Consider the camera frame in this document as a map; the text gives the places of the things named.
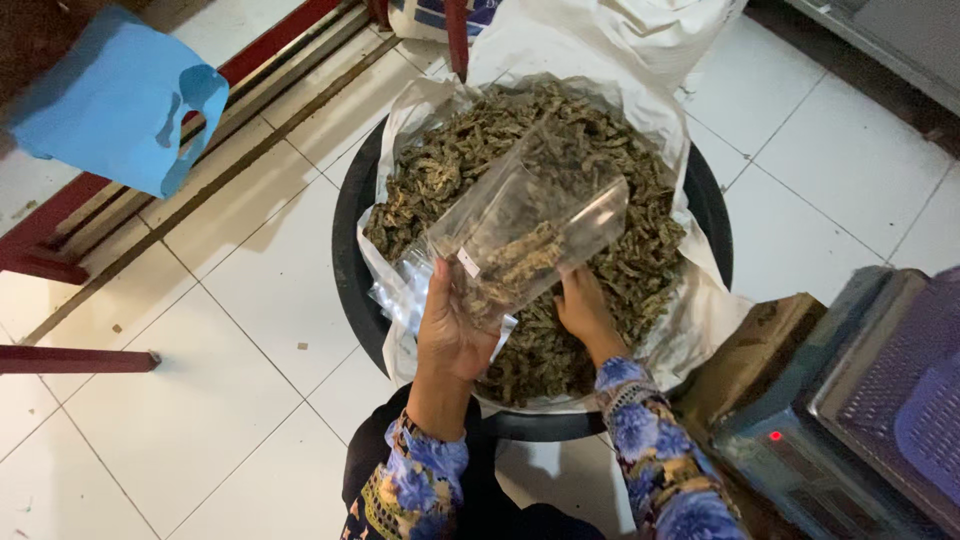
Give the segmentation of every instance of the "blue plastic bag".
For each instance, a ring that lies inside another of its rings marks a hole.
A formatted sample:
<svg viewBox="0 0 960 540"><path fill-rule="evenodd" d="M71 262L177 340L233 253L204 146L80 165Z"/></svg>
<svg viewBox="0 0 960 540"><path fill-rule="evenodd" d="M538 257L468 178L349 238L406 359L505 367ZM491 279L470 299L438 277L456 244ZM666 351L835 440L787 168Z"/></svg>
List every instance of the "blue plastic bag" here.
<svg viewBox="0 0 960 540"><path fill-rule="evenodd" d="M108 6L17 100L8 129L34 157L165 199L209 142L227 96L227 80L190 48ZM178 157L191 110L206 127Z"/></svg>

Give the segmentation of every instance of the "label sticker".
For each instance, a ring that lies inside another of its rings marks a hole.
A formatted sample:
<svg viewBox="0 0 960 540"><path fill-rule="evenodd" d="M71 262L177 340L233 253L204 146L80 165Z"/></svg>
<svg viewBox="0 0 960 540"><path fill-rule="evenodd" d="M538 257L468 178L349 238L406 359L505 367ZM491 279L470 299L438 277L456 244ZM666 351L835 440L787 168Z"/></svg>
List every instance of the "label sticker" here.
<svg viewBox="0 0 960 540"><path fill-rule="evenodd" d="M460 263L464 265L464 268L467 270L467 273L470 274L472 278L476 278L477 274L480 273L480 267L477 266L476 262L473 262L473 259L467 255L467 251L464 248L460 248L460 251L457 252L457 259L460 260Z"/></svg>

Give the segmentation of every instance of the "patterned clothing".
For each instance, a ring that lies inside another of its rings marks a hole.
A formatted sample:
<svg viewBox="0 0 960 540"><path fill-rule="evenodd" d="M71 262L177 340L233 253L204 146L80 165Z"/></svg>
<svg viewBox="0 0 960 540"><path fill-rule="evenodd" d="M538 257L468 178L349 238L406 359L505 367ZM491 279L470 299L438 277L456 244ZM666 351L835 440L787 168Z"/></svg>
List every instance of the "patterned clothing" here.
<svg viewBox="0 0 960 540"><path fill-rule="evenodd" d="M737 511L706 457L677 425L650 373L625 357L597 372L597 398L638 531L662 539L740 539ZM389 459L353 503L342 539L452 536L467 445L438 441L404 410L387 429Z"/></svg>

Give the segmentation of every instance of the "chair leg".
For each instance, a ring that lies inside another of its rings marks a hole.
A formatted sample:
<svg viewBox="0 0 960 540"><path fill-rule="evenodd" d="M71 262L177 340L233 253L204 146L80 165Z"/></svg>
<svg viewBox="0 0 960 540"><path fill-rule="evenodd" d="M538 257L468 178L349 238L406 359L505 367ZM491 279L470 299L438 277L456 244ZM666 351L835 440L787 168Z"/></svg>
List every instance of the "chair leg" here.
<svg viewBox="0 0 960 540"><path fill-rule="evenodd" d="M143 373L160 363L153 353L92 351L0 345L0 375L6 373Z"/></svg>
<svg viewBox="0 0 960 540"><path fill-rule="evenodd" d="M450 45L450 65L460 77L467 81L467 0L445 0L446 40Z"/></svg>
<svg viewBox="0 0 960 540"><path fill-rule="evenodd" d="M387 2L389 0L367 0L367 10L370 12L370 16L376 19L377 24L380 25L380 30L383 32L390 32L390 17L387 16Z"/></svg>
<svg viewBox="0 0 960 540"><path fill-rule="evenodd" d="M90 277L86 270L76 264L34 254L8 258L0 263L0 269L72 285L82 285Z"/></svg>

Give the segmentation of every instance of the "black basin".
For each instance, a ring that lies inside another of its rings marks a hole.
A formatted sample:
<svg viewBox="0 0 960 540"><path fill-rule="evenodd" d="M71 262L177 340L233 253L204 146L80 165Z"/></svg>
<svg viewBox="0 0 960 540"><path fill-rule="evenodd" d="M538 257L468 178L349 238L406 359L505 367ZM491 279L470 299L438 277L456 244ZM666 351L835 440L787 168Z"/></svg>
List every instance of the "black basin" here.
<svg viewBox="0 0 960 540"><path fill-rule="evenodd" d="M360 147L344 184L333 216L333 271L340 302L353 328L353 333L380 371L387 373L383 361L383 341L390 329L390 320L367 294L373 279L360 254L356 241L356 224L363 212L373 204L376 189L376 165L380 160L380 141L386 118L373 129ZM713 178L709 165L690 146L684 192L689 208L713 251L720 276L727 288L733 276L733 239L730 218L723 194ZM521 441L565 441L603 432L606 428L600 413L583 414L520 414L499 412L484 421L485 428L499 437Z"/></svg>

